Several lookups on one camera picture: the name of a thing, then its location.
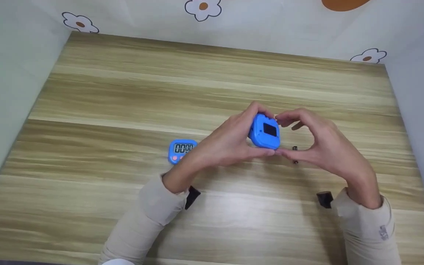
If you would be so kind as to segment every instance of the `left hand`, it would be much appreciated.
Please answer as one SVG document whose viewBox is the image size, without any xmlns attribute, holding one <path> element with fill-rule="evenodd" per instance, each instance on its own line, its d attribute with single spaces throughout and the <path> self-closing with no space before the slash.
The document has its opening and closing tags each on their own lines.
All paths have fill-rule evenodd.
<svg viewBox="0 0 424 265">
<path fill-rule="evenodd" d="M 228 166 L 252 158 L 272 156 L 273 149 L 251 147 L 246 144 L 254 116 L 274 115 L 258 102 L 252 102 L 242 113 L 231 116 L 202 142 L 192 149 L 165 176 L 163 184 L 168 191 L 186 191 L 195 174 L 210 166 Z"/>
<path fill-rule="evenodd" d="M 252 102 L 242 113 L 231 116 L 215 131 L 200 142 L 188 156 L 194 156 L 195 163 L 202 167 L 229 166 L 244 160 L 272 156 L 275 151 L 248 146 L 246 137 L 254 116 L 262 113 L 274 119 L 274 115 L 258 102 Z"/>
</svg>

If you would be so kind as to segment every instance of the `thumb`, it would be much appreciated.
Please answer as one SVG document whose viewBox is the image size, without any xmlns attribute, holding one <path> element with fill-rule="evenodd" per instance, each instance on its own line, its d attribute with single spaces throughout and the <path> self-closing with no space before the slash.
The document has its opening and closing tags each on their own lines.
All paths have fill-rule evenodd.
<svg viewBox="0 0 424 265">
<path fill-rule="evenodd" d="M 306 161 L 306 162 L 314 161 L 312 150 L 310 149 L 295 151 L 295 150 L 289 150 L 286 148 L 278 148 L 276 150 L 276 155 L 284 156 L 285 158 L 289 160 L 298 160 L 298 161 Z"/>
<path fill-rule="evenodd" d="M 246 156 L 250 158 L 262 158 L 265 156 L 274 156 L 276 151 L 268 148 L 258 148 L 249 146 Z"/>
</svg>

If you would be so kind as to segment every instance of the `hand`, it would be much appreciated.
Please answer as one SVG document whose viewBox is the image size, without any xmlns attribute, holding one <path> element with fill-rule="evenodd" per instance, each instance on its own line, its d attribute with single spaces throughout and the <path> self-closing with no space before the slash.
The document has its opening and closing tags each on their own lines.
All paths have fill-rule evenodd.
<svg viewBox="0 0 424 265">
<path fill-rule="evenodd" d="M 274 155 L 275 151 L 272 149 L 251 147 L 246 143 L 246 137 L 257 113 L 274 118 L 264 106 L 252 102 L 242 113 L 233 115 L 222 123 L 184 159 L 187 156 L 195 156 L 196 163 L 209 167 L 228 166 L 252 158 Z"/>
<path fill-rule="evenodd" d="M 272 119 L 274 117 L 264 106 L 252 102 L 242 113 L 222 123 L 166 173 L 163 176 L 165 187 L 172 193 L 179 193 L 187 190 L 196 173 L 206 167 L 228 166 L 243 160 L 274 155 L 272 149 L 246 144 L 246 137 L 257 113 Z"/>
<path fill-rule="evenodd" d="M 279 148 L 276 154 L 290 160 L 310 162 L 342 177 L 348 183 L 348 195 L 351 199 L 367 208 L 380 207 L 379 188 L 372 166 L 332 121 L 304 108 L 285 111 L 277 115 L 276 120 L 282 127 L 297 122 L 292 130 L 307 126 L 315 139 L 307 150 Z"/>
</svg>

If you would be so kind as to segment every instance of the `digital timer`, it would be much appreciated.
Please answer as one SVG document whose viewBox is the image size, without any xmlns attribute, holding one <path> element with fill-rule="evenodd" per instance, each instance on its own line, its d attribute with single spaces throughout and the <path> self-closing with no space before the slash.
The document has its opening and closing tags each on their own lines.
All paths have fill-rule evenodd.
<svg viewBox="0 0 424 265">
<path fill-rule="evenodd" d="M 254 145 L 262 148 L 277 149 L 281 145 L 278 122 L 261 113 L 254 117 L 248 137 Z"/>
<path fill-rule="evenodd" d="M 175 165 L 191 151 L 197 142 L 191 139 L 176 139 L 170 143 L 170 149 L 168 151 L 168 161 Z"/>
</svg>

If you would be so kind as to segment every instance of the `wallpaper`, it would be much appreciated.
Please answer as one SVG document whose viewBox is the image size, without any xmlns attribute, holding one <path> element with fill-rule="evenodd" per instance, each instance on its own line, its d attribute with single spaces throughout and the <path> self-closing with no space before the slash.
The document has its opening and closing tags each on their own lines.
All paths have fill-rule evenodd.
<svg viewBox="0 0 424 265">
<path fill-rule="evenodd" d="M 424 1 L 33 0 L 72 30 L 384 63 L 424 25 Z"/>
</svg>

